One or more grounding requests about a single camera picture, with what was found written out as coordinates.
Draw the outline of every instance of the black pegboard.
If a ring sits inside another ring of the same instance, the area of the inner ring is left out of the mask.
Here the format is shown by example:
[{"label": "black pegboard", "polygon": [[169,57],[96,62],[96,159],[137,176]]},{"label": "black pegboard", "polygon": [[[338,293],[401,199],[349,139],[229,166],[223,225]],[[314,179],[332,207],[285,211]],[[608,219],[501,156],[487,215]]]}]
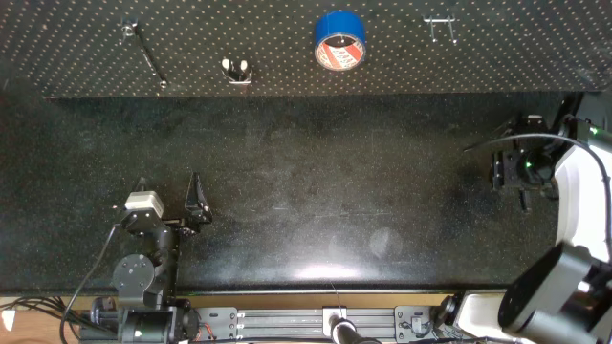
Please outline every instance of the black pegboard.
[{"label": "black pegboard", "polygon": [[[366,60],[330,72],[313,29],[330,11],[366,28]],[[423,15],[454,15],[458,44]],[[138,18],[169,87],[161,91],[120,21]],[[10,0],[0,53],[45,97],[280,96],[601,90],[612,81],[608,1]],[[246,58],[253,84],[229,85],[223,57]]]}]

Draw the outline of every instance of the circular joint cover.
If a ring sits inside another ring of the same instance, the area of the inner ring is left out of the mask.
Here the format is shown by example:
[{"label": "circular joint cover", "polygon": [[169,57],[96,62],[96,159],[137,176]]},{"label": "circular joint cover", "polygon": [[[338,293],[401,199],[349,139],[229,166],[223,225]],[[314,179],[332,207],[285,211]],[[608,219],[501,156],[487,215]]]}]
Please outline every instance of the circular joint cover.
[{"label": "circular joint cover", "polygon": [[155,279],[155,267],[142,254],[130,254],[117,264],[113,272],[113,286],[119,291],[145,291]]}]

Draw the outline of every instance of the blue tape roll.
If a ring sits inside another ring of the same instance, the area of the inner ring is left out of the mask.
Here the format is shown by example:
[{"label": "blue tape roll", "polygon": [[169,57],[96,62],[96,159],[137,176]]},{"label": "blue tape roll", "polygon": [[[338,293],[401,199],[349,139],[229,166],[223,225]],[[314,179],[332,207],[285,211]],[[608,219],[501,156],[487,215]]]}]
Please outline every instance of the blue tape roll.
[{"label": "blue tape roll", "polygon": [[315,26],[315,56],[332,71],[347,71],[365,59],[365,29],[352,12],[337,11],[322,17]]}]

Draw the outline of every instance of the speckled black tabletop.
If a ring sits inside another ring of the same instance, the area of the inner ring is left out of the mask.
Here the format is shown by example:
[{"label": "speckled black tabletop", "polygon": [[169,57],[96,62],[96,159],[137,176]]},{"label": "speckled black tabletop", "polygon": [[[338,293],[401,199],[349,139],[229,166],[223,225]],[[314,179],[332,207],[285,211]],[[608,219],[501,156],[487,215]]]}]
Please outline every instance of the speckled black tabletop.
[{"label": "speckled black tabletop", "polygon": [[[0,293],[68,293],[139,176],[180,215],[199,171],[214,223],[182,243],[182,293],[509,284],[554,244],[557,207],[488,183],[493,138],[560,94],[107,98],[0,94]],[[138,252],[120,232],[83,291]]]}]

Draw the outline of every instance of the pegboard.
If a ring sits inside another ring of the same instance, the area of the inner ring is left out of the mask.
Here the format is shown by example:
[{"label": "pegboard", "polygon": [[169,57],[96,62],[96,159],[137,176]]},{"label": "pegboard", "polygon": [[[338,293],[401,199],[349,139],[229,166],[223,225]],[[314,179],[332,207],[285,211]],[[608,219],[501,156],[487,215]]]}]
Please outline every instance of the pegboard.
[{"label": "pegboard", "polygon": [[[609,1],[5,0],[0,53],[45,97],[315,96],[601,90],[612,81]],[[331,72],[313,30],[353,11],[366,59]],[[423,16],[454,15],[455,37]],[[122,18],[138,19],[169,86],[160,90]],[[253,83],[229,85],[221,60],[247,59]]]}]

